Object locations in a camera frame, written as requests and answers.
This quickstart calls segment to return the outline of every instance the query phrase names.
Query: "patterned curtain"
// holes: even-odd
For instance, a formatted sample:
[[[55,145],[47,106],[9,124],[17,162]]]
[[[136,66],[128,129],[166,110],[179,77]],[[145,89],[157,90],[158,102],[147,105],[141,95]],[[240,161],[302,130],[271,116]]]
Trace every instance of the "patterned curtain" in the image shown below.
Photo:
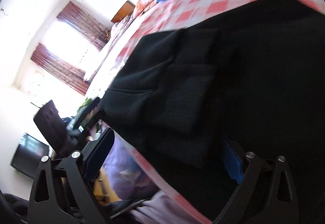
[[[99,51],[108,42],[106,34],[109,29],[72,2],[56,18],[81,33]]]
[[[85,96],[89,83],[83,81],[85,76],[83,70],[57,57],[41,43],[38,43],[30,59],[57,79]]]

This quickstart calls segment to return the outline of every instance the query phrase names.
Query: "black garment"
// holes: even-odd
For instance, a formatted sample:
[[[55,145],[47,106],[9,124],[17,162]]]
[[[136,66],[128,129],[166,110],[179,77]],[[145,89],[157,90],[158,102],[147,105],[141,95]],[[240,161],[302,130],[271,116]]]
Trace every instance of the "black garment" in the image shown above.
[[[219,165],[222,133],[284,155],[309,220],[324,200],[324,26],[296,0],[259,0],[145,36],[101,101],[106,122],[211,220],[236,187]]]

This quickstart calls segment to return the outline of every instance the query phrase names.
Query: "wire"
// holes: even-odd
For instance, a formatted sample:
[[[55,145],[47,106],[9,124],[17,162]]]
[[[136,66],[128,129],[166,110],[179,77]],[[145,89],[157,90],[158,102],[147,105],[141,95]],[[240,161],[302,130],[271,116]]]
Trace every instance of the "wire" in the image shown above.
[[[4,9],[1,8],[0,11],[2,11],[5,16],[8,16],[8,14],[4,13]]]

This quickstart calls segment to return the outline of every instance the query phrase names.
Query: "pink and white checkered blanket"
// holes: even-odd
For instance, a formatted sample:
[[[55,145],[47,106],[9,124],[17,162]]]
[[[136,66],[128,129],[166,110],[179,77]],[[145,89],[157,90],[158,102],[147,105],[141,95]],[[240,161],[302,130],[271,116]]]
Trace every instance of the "pink and white checkered blanket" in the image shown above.
[[[124,47],[121,49],[119,56],[115,60],[115,66],[112,66],[113,68],[110,67],[112,69],[111,73],[107,73],[107,71],[101,72],[100,69],[94,78],[93,83],[94,81],[100,81],[101,83],[97,83],[96,86],[99,86],[101,88],[100,90],[102,91],[101,93],[103,93],[115,77],[118,70],[125,64],[127,58],[132,53],[142,36],[159,31],[189,27],[217,14],[245,5],[251,1],[255,0],[168,0],[166,2],[159,3],[147,13],[142,15],[145,16],[144,20],[138,29],[136,29],[126,45],[124,45]],[[307,6],[310,6],[325,14],[324,0],[300,1]],[[169,197],[177,201],[184,210],[186,210],[200,223],[211,223],[211,220],[203,216],[181,194],[168,185],[168,183],[133,146],[129,145],[127,142],[125,142],[125,146],[139,166],[161,190],[163,190]]]

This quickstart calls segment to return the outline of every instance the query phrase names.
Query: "wooden nightstand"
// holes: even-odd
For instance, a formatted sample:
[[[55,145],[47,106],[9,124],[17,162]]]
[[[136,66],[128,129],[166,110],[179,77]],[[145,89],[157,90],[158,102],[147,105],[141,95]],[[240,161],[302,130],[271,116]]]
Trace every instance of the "wooden nightstand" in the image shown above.
[[[133,13],[135,6],[130,1],[126,1],[126,3],[123,4],[121,9],[115,14],[111,22],[117,23],[120,22],[122,19],[124,19],[129,14]]]

